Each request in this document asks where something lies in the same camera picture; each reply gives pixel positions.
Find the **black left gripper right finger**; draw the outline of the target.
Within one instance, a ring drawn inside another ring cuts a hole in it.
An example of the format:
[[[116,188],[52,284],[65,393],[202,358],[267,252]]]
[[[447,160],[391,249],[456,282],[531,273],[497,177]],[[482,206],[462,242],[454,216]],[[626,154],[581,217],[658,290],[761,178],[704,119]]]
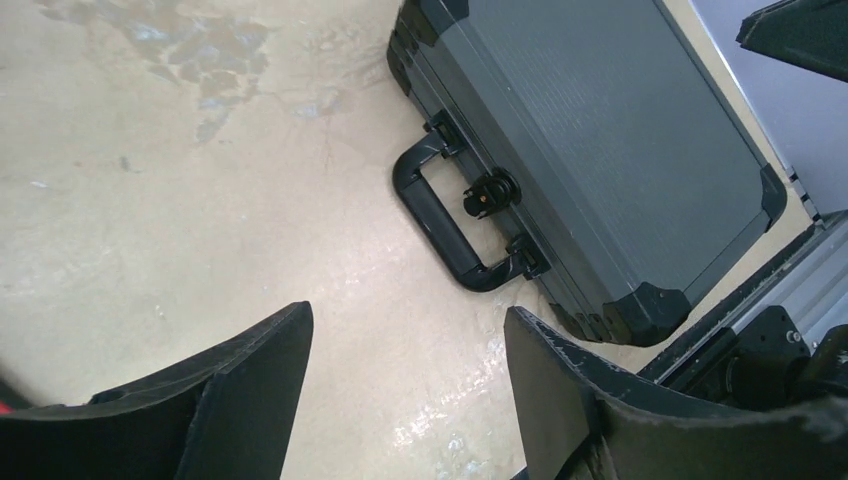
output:
[[[843,479],[847,402],[769,412],[698,399],[571,342],[522,307],[506,358],[531,479]]]

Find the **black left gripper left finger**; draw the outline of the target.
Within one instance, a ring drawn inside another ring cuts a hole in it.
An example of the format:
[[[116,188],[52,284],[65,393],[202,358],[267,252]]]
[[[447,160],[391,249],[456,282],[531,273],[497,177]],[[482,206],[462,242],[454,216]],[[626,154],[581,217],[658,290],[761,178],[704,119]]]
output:
[[[314,331],[306,301],[87,403],[1,417],[5,479],[277,479]]]

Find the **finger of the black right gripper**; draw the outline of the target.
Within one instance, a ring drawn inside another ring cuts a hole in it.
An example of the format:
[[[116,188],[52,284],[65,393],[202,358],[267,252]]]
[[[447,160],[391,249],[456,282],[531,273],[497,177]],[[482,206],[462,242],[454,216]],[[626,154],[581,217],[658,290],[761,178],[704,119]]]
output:
[[[786,0],[743,19],[743,49],[847,81],[847,0]]]

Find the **black poker set case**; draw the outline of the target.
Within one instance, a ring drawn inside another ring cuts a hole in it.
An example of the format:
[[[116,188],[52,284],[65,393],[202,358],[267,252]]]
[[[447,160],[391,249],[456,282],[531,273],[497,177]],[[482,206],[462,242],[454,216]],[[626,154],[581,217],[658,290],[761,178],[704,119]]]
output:
[[[787,192],[660,1],[405,1],[425,135],[396,194],[452,277],[537,281],[574,337],[669,338]]]

